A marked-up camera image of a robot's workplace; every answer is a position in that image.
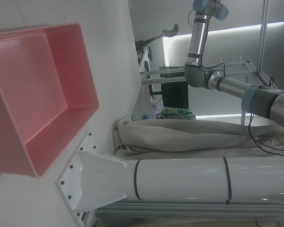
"white bracket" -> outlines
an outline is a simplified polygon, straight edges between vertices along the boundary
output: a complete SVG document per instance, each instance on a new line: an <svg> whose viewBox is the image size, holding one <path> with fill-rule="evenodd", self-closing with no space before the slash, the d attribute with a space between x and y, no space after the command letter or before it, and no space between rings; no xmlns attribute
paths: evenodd
<svg viewBox="0 0 284 227"><path fill-rule="evenodd" d="M88 152L96 152L96 145L92 140L91 133L85 132L63 170L59 174L57 180L55 181L58 192L72 219L74 220L76 227L92 227L97 219L93 210L82 212L74 209L76 206L76 201L78 201L78 198L82 194L80 189L82 164L79 159L79 153Z"/></svg>

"robotic arm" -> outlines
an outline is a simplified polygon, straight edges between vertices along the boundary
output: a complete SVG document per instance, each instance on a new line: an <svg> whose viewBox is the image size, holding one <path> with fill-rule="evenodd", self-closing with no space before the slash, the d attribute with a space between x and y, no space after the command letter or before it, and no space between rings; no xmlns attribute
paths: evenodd
<svg viewBox="0 0 284 227"><path fill-rule="evenodd" d="M211 17L223 20L229 10L218 0L195 0L196 11L194 28L185 63L184 75L192 87L204 87L218 90L242 99L242 109L284 127L284 91L266 86L254 87L223 75L217 71L203 71L202 57Z"/></svg>

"floor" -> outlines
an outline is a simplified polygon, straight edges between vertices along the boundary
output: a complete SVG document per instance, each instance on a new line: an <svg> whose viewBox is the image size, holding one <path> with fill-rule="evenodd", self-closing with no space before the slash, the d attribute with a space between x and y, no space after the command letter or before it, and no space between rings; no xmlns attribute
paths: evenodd
<svg viewBox="0 0 284 227"><path fill-rule="evenodd" d="M0 0L0 31L79 22L99 109L41 179L0 173L0 227L73 227L54 181L85 130L99 153L114 150L115 122L130 116L141 77L127 0Z"/></svg>

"plastic bin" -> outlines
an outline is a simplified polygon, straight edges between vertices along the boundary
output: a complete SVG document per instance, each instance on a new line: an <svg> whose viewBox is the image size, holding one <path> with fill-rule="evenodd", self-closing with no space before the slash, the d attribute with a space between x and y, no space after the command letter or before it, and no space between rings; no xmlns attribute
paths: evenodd
<svg viewBox="0 0 284 227"><path fill-rule="evenodd" d="M0 172L43 176L97 108L79 24L0 33Z"/></svg>

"black cable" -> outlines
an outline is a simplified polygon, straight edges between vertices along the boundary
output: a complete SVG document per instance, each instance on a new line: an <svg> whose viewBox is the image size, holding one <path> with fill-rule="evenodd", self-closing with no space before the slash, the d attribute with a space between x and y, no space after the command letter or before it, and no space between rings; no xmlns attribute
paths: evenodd
<svg viewBox="0 0 284 227"><path fill-rule="evenodd" d="M190 22L189 22L189 16L190 16L190 14L192 13L192 11L194 11L194 8L189 12L188 17L187 17L187 21L188 21L188 23L189 23L189 25L190 25L191 27L194 27L194 26L192 26L192 25L190 24Z"/></svg>
<svg viewBox="0 0 284 227"><path fill-rule="evenodd" d="M274 152L271 152L271 151L264 150L264 149L258 144L258 143L260 143L260 144L262 144L262 143L261 143L260 141L258 141L258 140L251 134L251 122L252 122L253 118L254 118L254 114L251 113L251 114L250 114L250 121L249 121L249 124L248 124L247 129L248 129L249 136L250 136L251 139L254 141L254 143L256 144L256 146L257 146L258 148L260 148L262 151L264 151L264 152L266 152L266 153L268 153L268 154L284 156L284 154L274 153Z"/></svg>
<svg viewBox="0 0 284 227"><path fill-rule="evenodd" d="M269 84L268 86L271 87L271 85L274 83L274 78L273 77L270 77L269 78Z"/></svg>
<svg viewBox="0 0 284 227"><path fill-rule="evenodd" d="M201 63L200 63L200 64L201 64L201 67L204 68L204 69L208 69L208 70L202 70L202 69L200 69L202 72L222 71L222 72L224 73L224 76L226 76L226 75L225 75L225 63L220 63L220 64L217 64L217 65L212 66L212 67L204 67L202 60L203 60L203 59L201 58ZM222 69L222 70L211 70L211 69L213 69L213 68L215 68L215 67L218 67L218 66L220 66L220 65L223 65L223 69Z"/></svg>
<svg viewBox="0 0 284 227"><path fill-rule="evenodd" d="M155 104L155 106L153 107L153 109L152 110L154 110L155 108L156 108L156 106L157 106L157 104L159 103L159 101Z"/></svg>

